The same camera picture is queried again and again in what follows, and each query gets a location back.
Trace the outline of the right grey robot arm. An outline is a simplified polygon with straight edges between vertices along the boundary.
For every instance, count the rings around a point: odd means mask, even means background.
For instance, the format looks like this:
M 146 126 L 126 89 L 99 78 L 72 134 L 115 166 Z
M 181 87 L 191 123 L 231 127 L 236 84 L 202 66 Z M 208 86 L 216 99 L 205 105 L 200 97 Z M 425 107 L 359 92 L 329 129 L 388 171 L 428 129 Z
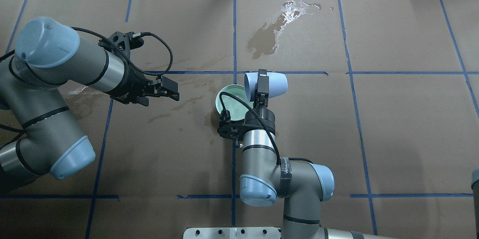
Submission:
M 458 70 L 347 69 L 287 74 L 270 99 L 277 147 L 250 143 L 241 192 L 254 205 L 289 202 L 295 224 L 404 239 L 475 238 L 470 173 L 478 165 L 477 75 Z

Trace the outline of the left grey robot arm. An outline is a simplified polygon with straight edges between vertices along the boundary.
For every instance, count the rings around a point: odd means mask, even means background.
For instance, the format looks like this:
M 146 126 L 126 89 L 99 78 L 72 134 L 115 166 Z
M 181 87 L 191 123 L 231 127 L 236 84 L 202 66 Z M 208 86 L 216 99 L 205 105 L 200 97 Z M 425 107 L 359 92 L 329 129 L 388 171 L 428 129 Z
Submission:
M 178 84 L 161 73 L 132 63 L 132 49 L 151 32 L 115 32 L 110 37 L 52 18 L 29 21 L 14 50 L 1 57 L 1 108 L 12 111 L 19 135 L 1 147 L 1 195 L 28 186 L 45 174 L 65 179 L 95 160 L 88 136 L 79 126 L 59 87 L 69 81 L 107 94 L 123 104 L 148 106 L 150 97 L 179 101 Z

